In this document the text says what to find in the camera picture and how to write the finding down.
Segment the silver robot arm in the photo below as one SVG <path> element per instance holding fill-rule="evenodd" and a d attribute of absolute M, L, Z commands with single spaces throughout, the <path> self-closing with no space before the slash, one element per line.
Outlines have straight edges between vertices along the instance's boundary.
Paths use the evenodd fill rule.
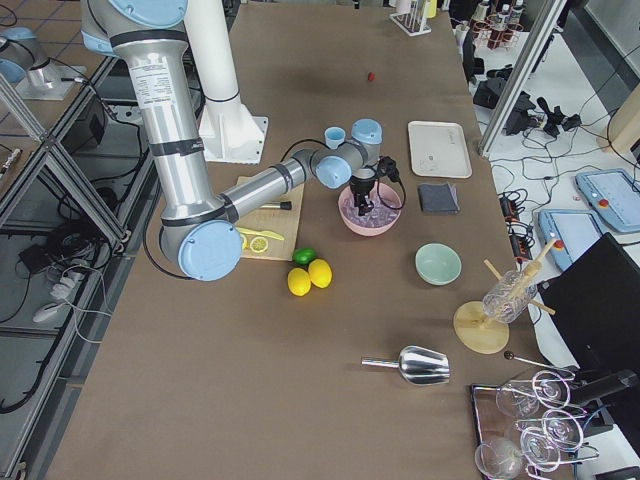
<path fill-rule="evenodd" d="M 22 99 L 62 101 L 73 84 L 64 72 L 30 29 L 11 27 L 1 32 L 1 74 Z"/>
<path fill-rule="evenodd" d="M 264 130 L 242 104 L 227 23 L 218 1 L 85 1 L 85 46 L 122 59 L 164 192 L 160 247 L 195 280 L 237 265 L 237 220 L 308 179 L 335 189 L 378 163 L 381 125 L 356 121 L 336 148 L 301 150 L 225 192 L 212 190 L 207 161 L 258 146 Z"/>

